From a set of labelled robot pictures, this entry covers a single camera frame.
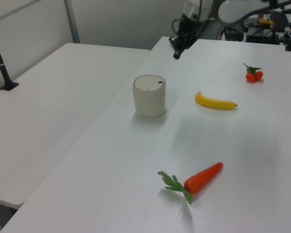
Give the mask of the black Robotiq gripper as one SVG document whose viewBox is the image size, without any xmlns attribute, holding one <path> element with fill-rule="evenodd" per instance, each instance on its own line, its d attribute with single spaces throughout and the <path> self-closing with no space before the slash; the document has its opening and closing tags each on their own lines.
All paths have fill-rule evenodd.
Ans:
<svg viewBox="0 0 291 233">
<path fill-rule="evenodd" d="M 178 35 L 169 38 L 175 59 L 179 59 L 184 51 L 188 50 L 199 39 L 202 24 L 203 21 L 197 21 L 197 18 L 191 19 L 184 14 L 182 15 Z"/>
</svg>

